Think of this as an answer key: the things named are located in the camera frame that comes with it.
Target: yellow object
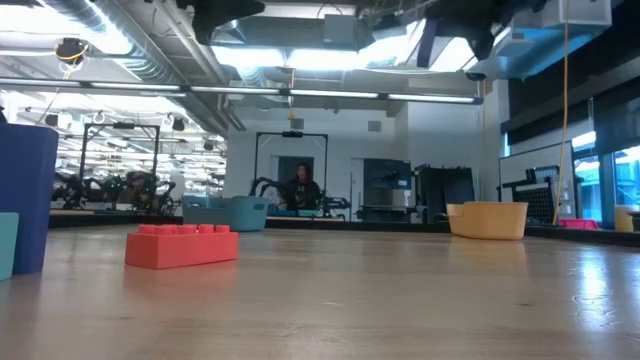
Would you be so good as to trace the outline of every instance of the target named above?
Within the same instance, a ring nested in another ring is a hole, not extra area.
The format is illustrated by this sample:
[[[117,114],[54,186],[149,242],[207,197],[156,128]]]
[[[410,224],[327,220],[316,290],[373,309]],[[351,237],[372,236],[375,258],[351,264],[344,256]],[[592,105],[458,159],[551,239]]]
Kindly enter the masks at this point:
[[[640,211],[638,205],[616,205],[616,231],[633,232],[633,218],[629,211]]]
[[[468,202],[447,205],[454,235],[473,239],[520,240],[524,237],[528,203]]]

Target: blue bin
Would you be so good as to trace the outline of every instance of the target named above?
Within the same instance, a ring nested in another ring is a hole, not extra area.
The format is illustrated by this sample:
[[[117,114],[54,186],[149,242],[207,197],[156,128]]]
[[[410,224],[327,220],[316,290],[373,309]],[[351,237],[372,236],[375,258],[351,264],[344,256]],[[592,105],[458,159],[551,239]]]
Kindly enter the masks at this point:
[[[267,221],[269,200],[255,196],[236,196],[232,199],[209,199],[208,207],[200,201],[183,202],[185,224],[230,225],[231,231],[260,231]]]
[[[18,214],[0,213],[0,281],[13,273],[13,257],[18,236]]]
[[[58,133],[42,126],[0,124],[0,212],[20,216],[14,274],[42,271],[49,231]]]

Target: ceiling light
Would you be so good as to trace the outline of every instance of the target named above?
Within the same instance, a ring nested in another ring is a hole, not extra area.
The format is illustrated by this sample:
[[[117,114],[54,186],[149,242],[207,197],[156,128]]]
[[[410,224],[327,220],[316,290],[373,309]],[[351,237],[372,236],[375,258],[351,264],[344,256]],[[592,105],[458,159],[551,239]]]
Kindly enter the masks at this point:
[[[142,96],[187,97],[186,93],[162,93],[157,91],[142,91]]]
[[[0,78],[0,85],[25,85],[25,86],[48,86],[48,87],[80,87],[78,81],[46,80],[46,79],[22,79],[22,78]]]
[[[192,86],[195,92],[211,92],[218,94],[251,94],[251,95],[278,95],[278,89],[245,88],[245,87],[221,87],[221,86]]]
[[[298,19],[317,19],[318,10],[322,5],[316,4],[302,4],[302,3],[283,3],[283,2],[268,2],[265,3],[265,9],[262,13],[254,16],[267,16],[267,17],[287,17]],[[355,5],[343,5],[335,4],[335,6],[325,6],[322,8],[320,16],[322,15],[355,15]]]
[[[278,49],[228,48],[212,46],[221,64],[242,68],[284,66],[284,56]]]
[[[91,85],[101,89],[125,89],[125,90],[147,90],[147,91],[177,91],[178,85],[157,85],[157,84],[131,84],[131,83],[103,83],[92,82]]]
[[[301,70],[353,70],[358,67],[358,53],[299,49],[293,51],[287,65]]]
[[[477,102],[477,99],[470,98],[470,97],[455,97],[455,96],[441,96],[441,95],[410,95],[410,94],[389,94],[389,100],[440,102],[440,103],[457,103],[457,104],[473,104]]]
[[[376,99],[377,93],[350,92],[350,91],[325,91],[325,90],[299,90],[291,89],[294,96],[324,96],[324,97],[346,97],[358,99]]]

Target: security camera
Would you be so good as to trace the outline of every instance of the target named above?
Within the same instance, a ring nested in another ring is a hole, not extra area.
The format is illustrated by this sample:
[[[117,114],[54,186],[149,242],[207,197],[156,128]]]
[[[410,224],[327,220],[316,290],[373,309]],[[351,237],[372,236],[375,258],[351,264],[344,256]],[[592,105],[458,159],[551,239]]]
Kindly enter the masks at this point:
[[[204,149],[207,151],[213,151],[215,143],[211,139],[207,139],[204,142]]]

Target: white wall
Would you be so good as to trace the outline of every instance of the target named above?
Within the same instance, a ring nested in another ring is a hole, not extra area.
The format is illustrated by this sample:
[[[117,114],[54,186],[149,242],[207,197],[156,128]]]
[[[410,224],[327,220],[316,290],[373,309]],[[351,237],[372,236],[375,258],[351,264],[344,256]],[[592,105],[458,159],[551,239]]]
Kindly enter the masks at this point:
[[[479,179],[482,191],[477,198],[482,201],[498,201],[497,187],[500,186],[498,160],[504,155],[505,148],[505,138],[500,133],[500,125],[509,119],[509,82],[494,81],[484,106],[484,110],[481,110],[485,119]]]
[[[479,106],[409,104],[409,160],[413,167],[465,166],[480,159]]]
[[[238,109],[236,114],[245,123],[247,132],[232,132],[228,139],[227,175],[224,196],[247,195],[253,180],[255,132],[281,132],[290,129],[288,110],[260,112]],[[334,197],[349,199],[352,162],[358,158],[393,159],[393,119],[383,111],[343,110],[335,114],[322,109],[296,111],[305,119],[305,133],[329,135],[327,191]],[[382,132],[368,132],[368,121],[382,122]],[[315,181],[324,187],[324,140],[317,138],[289,139],[280,136],[262,136],[258,152],[258,176],[273,177],[272,158],[275,156],[314,157]]]

